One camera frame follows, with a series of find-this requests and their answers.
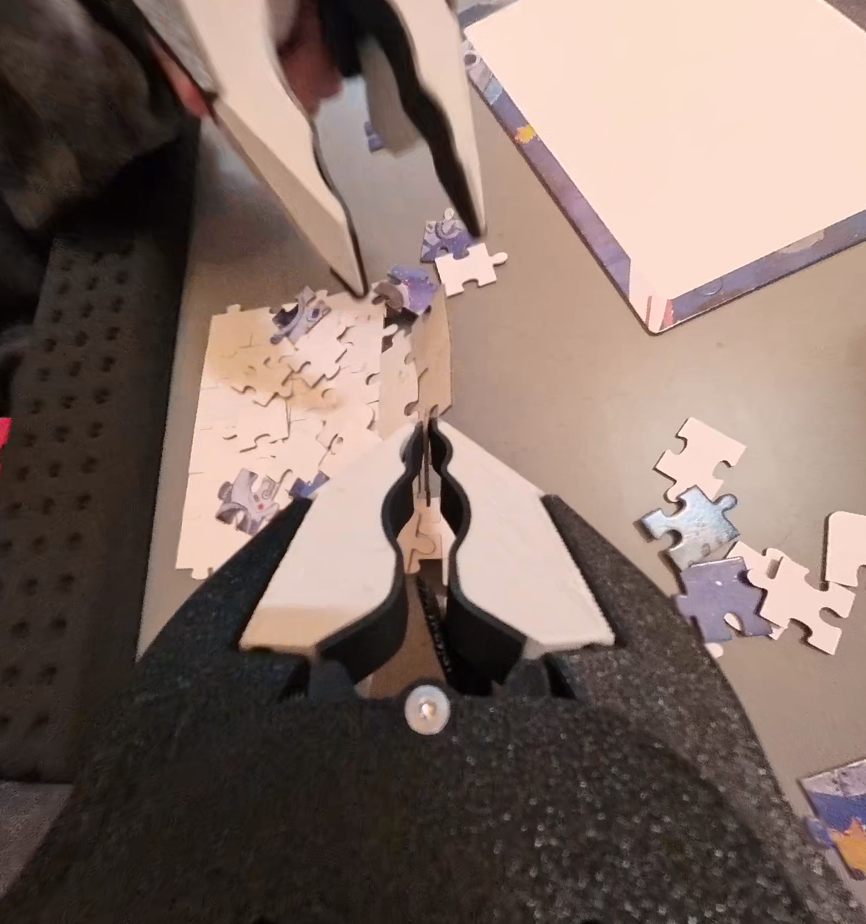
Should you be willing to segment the grey robot print puzzle piece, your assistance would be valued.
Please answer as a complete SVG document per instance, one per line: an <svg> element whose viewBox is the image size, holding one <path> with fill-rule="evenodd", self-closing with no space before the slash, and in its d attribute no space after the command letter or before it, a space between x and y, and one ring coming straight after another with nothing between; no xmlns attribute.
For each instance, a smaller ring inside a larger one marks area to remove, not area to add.
<svg viewBox="0 0 866 924"><path fill-rule="evenodd" d="M330 313L331 308L325 302L325 296L325 290L316 292L306 285L299 291L294 302L269 308L275 326L269 342L272 345L283 342L297 344Z"/></svg>

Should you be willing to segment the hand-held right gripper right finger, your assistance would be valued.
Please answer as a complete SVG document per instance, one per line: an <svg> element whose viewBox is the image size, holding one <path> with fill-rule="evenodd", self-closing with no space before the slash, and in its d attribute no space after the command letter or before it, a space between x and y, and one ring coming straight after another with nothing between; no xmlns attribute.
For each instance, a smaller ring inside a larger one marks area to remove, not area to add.
<svg viewBox="0 0 866 924"><path fill-rule="evenodd" d="M431 460L449 551L447 630L457 652L577 652L615 634L550 516L544 492L447 422Z"/></svg>

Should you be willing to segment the black perforated pad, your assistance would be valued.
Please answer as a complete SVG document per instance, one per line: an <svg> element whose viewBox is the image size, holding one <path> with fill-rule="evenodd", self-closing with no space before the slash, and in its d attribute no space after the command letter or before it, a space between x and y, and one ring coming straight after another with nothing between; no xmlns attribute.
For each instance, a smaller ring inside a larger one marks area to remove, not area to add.
<svg viewBox="0 0 866 924"><path fill-rule="evenodd" d="M199 129L55 237L0 462L0 780L68 783L136 655Z"/></svg>

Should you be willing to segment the blue star print puzzle piece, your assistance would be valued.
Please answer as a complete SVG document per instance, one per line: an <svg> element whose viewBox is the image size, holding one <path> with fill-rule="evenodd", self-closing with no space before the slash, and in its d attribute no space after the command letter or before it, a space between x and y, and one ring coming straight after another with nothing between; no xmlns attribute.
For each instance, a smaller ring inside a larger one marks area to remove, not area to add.
<svg viewBox="0 0 866 924"><path fill-rule="evenodd" d="M751 584L747 574L747 563L739 556L693 564L681 571L682 593L674 597L674 605L704 644L772 635L773 625L760 615L765 592Z"/></svg>

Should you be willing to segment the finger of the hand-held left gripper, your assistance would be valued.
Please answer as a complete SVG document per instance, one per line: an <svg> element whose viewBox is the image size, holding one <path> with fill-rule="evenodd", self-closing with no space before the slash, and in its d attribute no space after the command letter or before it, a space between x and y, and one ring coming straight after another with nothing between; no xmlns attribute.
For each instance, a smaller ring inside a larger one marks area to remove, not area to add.
<svg viewBox="0 0 866 924"><path fill-rule="evenodd" d="M138 1L135 6L300 234L352 294L366 295L349 212L324 174L312 117L280 58L280 49L300 37L305 2Z"/></svg>
<svg viewBox="0 0 866 924"><path fill-rule="evenodd" d="M481 163L457 15L442 1L364 1L361 26L374 132L392 155L427 145L452 207L473 237L483 237Z"/></svg>

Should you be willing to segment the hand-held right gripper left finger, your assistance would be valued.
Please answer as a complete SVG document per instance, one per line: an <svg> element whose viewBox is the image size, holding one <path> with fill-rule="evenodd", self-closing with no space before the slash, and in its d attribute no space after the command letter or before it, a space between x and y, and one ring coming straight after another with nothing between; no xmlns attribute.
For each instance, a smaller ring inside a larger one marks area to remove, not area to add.
<svg viewBox="0 0 866 924"><path fill-rule="evenodd" d="M414 515L422 424L408 423L301 502L303 519L243 630L244 651L390 655L404 637L399 537Z"/></svg>

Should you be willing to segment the white puzzle tray blue rim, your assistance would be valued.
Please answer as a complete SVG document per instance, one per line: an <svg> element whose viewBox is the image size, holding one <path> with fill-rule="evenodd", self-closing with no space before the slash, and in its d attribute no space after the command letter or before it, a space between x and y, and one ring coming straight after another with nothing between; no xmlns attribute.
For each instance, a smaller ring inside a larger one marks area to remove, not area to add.
<svg viewBox="0 0 866 924"><path fill-rule="evenodd" d="M477 2L465 66L649 334L866 242L866 2Z"/></svg>

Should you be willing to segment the orange star print puzzle piece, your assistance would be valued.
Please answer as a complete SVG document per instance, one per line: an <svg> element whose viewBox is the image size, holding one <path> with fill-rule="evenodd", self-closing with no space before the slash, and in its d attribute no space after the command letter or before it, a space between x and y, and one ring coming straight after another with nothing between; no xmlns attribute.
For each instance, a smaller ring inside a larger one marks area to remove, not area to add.
<svg viewBox="0 0 866 924"><path fill-rule="evenodd" d="M810 837L834 851L852 879L866 882L866 757L799 784L812 812L805 820Z"/></svg>

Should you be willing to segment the red-eyed robot print puzzle piece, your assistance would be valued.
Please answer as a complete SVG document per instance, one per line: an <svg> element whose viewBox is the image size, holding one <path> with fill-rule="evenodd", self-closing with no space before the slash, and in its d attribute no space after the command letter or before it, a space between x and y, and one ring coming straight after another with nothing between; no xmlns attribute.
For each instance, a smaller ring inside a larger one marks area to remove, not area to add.
<svg viewBox="0 0 866 924"><path fill-rule="evenodd" d="M282 482L290 472L278 468L273 474L261 475L242 468L231 480L219 486L216 521L233 527L249 537L257 535L280 511L283 502Z"/></svg>

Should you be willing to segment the white puzzle piece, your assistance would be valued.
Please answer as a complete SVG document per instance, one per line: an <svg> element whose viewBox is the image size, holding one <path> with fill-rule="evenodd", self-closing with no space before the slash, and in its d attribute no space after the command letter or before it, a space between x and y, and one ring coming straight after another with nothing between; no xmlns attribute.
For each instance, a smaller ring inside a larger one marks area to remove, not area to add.
<svg viewBox="0 0 866 924"><path fill-rule="evenodd" d="M681 451L665 451L654 467L671 481L665 498L676 503L685 491L697 488L708 500L716 501L724 481L716 476L716 468L736 466L746 446L695 418L681 425L677 438L683 442Z"/></svg>
<svg viewBox="0 0 866 924"><path fill-rule="evenodd" d="M435 259L439 280L446 297L460 295L465 283L484 287L496 283L496 267L508 260L508 253L490 253L485 242L468 247L466 256L457 258L449 253Z"/></svg>
<svg viewBox="0 0 866 924"><path fill-rule="evenodd" d="M855 593L848 588L829 583L825 589L813 587L808 581L809 571L777 550L764 553L747 547L740 553L747 565L747 579L763 593L759 614L772 627L769 637L776 641L789 627L797 622L804 627L806 642L827 655L833 655L839 646L842 629L827 623L822 611L846 619L850 616Z"/></svg>
<svg viewBox="0 0 866 924"><path fill-rule="evenodd" d="M866 568L866 515L836 511L827 518L823 580L856 587Z"/></svg>

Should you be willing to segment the purple grey print puzzle piece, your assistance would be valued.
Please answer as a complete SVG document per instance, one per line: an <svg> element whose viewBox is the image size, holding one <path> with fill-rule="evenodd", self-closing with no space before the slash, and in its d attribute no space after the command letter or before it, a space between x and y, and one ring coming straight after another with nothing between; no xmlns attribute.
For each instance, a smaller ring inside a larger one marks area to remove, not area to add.
<svg viewBox="0 0 866 924"><path fill-rule="evenodd" d="M439 282L427 270L395 264L387 277L376 283L372 303L395 314L407 312L422 317L431 309L439 292Z"/></svg>

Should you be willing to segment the grey crater print puzzle piece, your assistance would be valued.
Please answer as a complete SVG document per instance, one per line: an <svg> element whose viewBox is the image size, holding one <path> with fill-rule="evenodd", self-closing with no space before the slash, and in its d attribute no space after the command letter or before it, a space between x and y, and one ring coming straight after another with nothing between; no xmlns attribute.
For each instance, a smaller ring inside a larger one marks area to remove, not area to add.
<svg viewBox="0 0 866 924"><path fill-rule="evenodd" d="M701 488L693 486L679 495L677 504L673 514L657 509L638 521L649 539L661 539L666 534L676 536L666 551L676 571L682 572L716 552L726 551L739 538L739 529L728 516L738 504L736 495L726 493L711 500Z"/></svg>

